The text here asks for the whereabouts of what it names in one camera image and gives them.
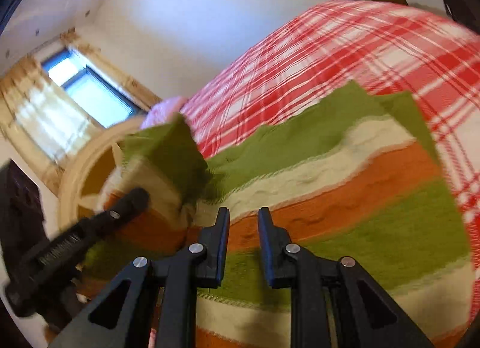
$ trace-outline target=metal screw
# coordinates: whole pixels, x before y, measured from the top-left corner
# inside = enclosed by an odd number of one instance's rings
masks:
[[[342,257],[341,262],[344,267],[353,267],[355,265],[355,259],[350,256]]]
[[[110,211],[110,216],[114,219],[119,219],[120,218],[120,214],[117,213],[116,211]]]
[[[137,267],[137,268],[145,267],[147,265],[147,263],[148,263],[147,257],[143,257],[143,256],[137,257],[133,261],[134,266]]]
[[[298,252],[300,252],[300,245],[297,245],[297,244],[288,244],[288,245],[285,247],[285,250],[286,250],[289,254],[297,254]]]
[[[195,244],[191,244],[188,247],[188,250],[193,254],[199,254],[201,251],[203,251],[203,245],[195,242]]]

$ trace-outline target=red plaid blanket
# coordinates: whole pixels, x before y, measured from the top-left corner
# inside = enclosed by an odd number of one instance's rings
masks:
[[[480,308],[480,37],[402,5],[334,0],[270,34],[183,107],[211,157],[258,126],[301,113],[349,80],[373,95],[409,90],[462,211]]]

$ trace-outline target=sheer curtain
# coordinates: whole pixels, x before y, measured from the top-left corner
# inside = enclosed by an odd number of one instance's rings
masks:
[[[0,80],[0,93],[4,137],[57,195],[69,161],[102,126],[29,55]]]

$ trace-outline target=folded towel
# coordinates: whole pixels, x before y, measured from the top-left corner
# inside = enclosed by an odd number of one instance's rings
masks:
[[[290,346],[290,292],[270,289],[262,274],[263,206],[314,254],[356,258],[429,338],[454,341],[465,327],[469,243],[410,93],[371,97],[350,82],[282,124],[259,127],[209,159],[208,170],[182,118],[121,147],[110,203],[142,186],[153,205],[89,252],[92,281],[136,256],[171,254],[212,225],[220,206],[230,209],[222,286],[198,290],[197,347]]]
[[[196,201],[209,180],[207,164],[180,114],[171,123],[127,136],[120,148],[122,168],[111,179],[104,207],[135,187],[149,192],[151,205],[88,252],[83,274],[90,283],[99,279],[99,285],[138,255],[158,259],[182,247]]]

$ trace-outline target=striped towel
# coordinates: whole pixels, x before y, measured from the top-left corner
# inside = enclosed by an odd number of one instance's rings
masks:
[[[231,227],[222,286],[199,289],[198,347],[290,346],[290,291],[261,269],[263,206],[314,254],[357,259],[438,344],[465,328],[469,243],[410,93],[370,97],[350,82],[207,162],[195,223],[226,206]]]

